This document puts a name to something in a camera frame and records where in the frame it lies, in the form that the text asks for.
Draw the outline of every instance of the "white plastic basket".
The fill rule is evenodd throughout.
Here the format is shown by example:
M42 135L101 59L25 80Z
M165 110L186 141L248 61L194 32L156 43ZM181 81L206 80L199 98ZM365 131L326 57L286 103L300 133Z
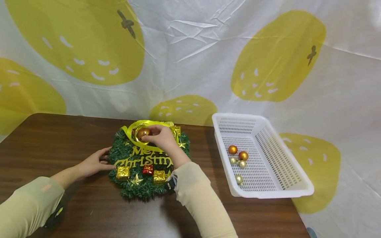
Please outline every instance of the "white plastic basket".
M270 122L261 116L215 113L212 116L218 150L233 196L296 198L314 193L314 186ZM231 165L227 149L246 151L247 166ZM235 181L241 175L243 185Z

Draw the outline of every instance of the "gold christmas ball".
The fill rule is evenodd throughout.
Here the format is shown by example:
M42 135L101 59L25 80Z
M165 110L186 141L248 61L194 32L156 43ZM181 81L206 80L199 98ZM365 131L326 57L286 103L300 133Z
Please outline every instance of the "gold christmas ball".
M235 180L236 180L238 185L242 185L243 184L243 178L241 177L241 175L237 174L235 176Z
M237 159L234 158L234 157L230 157L229 158L229 162L230 162L231 165L235 165L237 163Z
M247 160L249 158L249 154L246 152L246 151L241 151L239 154L238 154L238 158L240 160Z
M138 130L138 133L136 134L136 137L141 141L143 136L150 136L152 135L152 132L147 127L142 128Z
M231 145L229 146L229 148L227 149L229 151L230 154L234 155L234 154L237 154L238 152L238 149L235 145Z
M239 165L241 168L244 168L244 167L246 167L246 161L245 161L245 160L240 160L240 161L238 162L238 165Z

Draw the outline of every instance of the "brown table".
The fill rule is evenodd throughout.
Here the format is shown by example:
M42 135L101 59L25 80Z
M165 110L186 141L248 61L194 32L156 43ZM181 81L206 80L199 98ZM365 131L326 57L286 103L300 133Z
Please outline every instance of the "brown table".
M0 203L38 176L49 177L110 146L115 132L131 123L66 115L30 116L0 144ZM309 237L290 199L245 199L230 194L213 128L182 129L190 138L192 160L210 179L240 238ZM54 229L41 228L31 237L200 237L194 220L175 195L129 203L106 173L78 182L64 198L68 203L62 221Z

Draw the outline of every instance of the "hand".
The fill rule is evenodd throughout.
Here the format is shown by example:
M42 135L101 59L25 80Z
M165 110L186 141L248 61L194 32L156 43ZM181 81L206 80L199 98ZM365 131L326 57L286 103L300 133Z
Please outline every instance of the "hand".
M148 128L151 130L153 135L143 136L142 141L154 143L167 154L171 150L179 148L169 127L163 125L152 125Z
M77 164L75 168L78 171L79 178L83 179L85 177L89 177L93 174L98 173L99 171L108 171L116 169L114 165L108 165L107 161L105 161L105 159L107 158L106 154L109 152L110 149L111 147L98 150L94 154L87 157L87 159Z

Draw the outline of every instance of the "beige sleeve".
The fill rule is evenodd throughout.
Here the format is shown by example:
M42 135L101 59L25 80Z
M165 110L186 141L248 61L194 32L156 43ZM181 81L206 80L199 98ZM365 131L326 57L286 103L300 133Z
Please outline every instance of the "beige sleeve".
M177 175L177 200L196 221L201 237L238 237L221 200L210 186L210 180L197 164L185 163L173 173Z
M48 177L39 177L17 189L0 205L0 234L7 238L30 236L57 208L65 190Z

